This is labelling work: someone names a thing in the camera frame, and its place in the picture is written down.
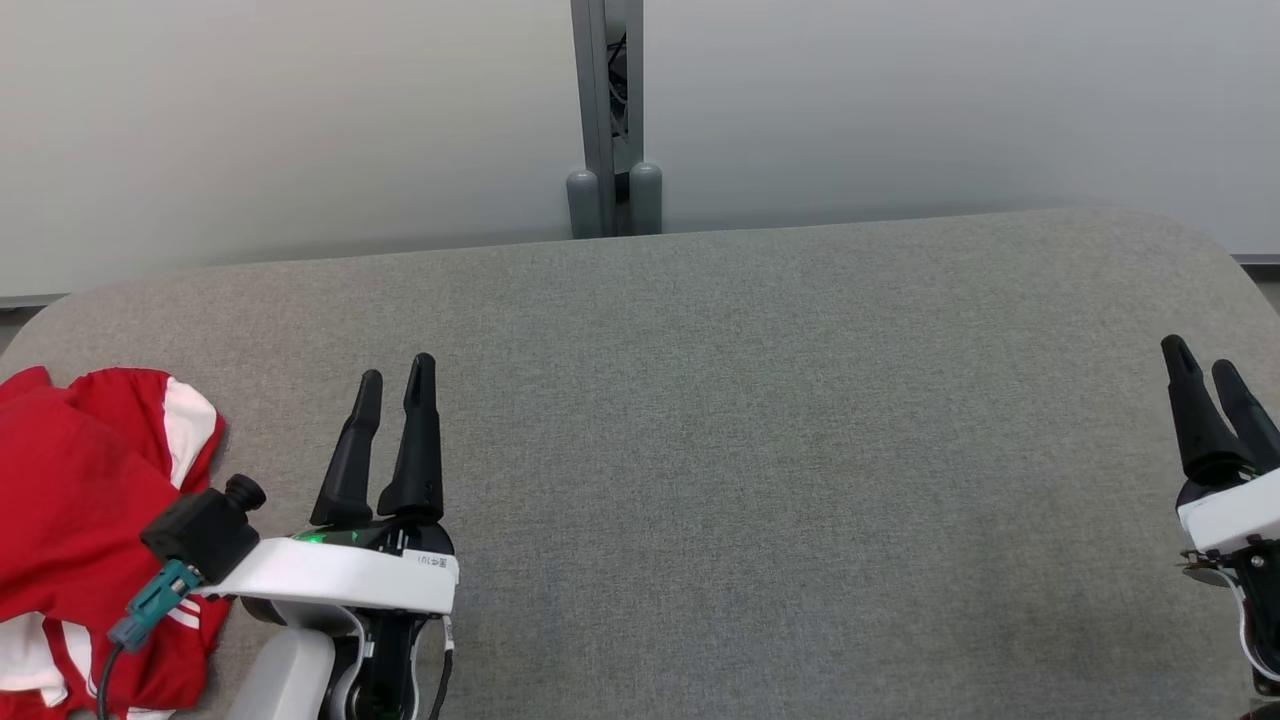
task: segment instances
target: floor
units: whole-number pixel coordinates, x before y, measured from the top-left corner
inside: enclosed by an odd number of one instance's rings
[[[1271,306],[1280,313],[1280,279],[1257,281],[1258,290],[1271,301]],[[27,324],[27,320],[36,316],[38,309],[20,307],[18,310],[0,310],[0,352],[9,347],[9,342],[18,334],[18,331]]]

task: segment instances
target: teal connector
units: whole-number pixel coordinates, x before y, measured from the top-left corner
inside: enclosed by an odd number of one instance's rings
[[[178,607],[182,598],[198,584],[200,575],[195,568],[182,560],[165,562],[142,592],[133,596],[127,609],[128,616],[111,626],[106,639],[123,647],[124,652],[137,652],[160,619]]]

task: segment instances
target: white board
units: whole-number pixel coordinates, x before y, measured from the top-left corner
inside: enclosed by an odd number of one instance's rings
[[[1274,0],[644,0],[668,232],[1082,204],[1280,252]]]
[[[570,3],[0,0],[0,299],[570,237]]]

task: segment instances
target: red and white garment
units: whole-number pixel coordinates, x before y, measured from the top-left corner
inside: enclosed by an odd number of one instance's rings
[[[209,487],[221,433],[214,406],[159,370],[56,388],[31,368],[0,384],[0,717],[95,707],[106,632],[160,569],[138,533],[179,492]],[[111,711],[164,720],[193,706],[228,609],[187,598],[138,653],[122,653]]]

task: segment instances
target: gray fabric surface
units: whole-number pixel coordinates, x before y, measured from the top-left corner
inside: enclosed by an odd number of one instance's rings
[[[0,375],[192,383],[273,536],[374,366],[380,489],[433,352],[448,717],[1235,717],[1231,602],[1175,566],[1169,332],[1280,410],[1244,273],[1121,210],[195,270],[59,301]],[[237,609],[191,717],[271,632]]]

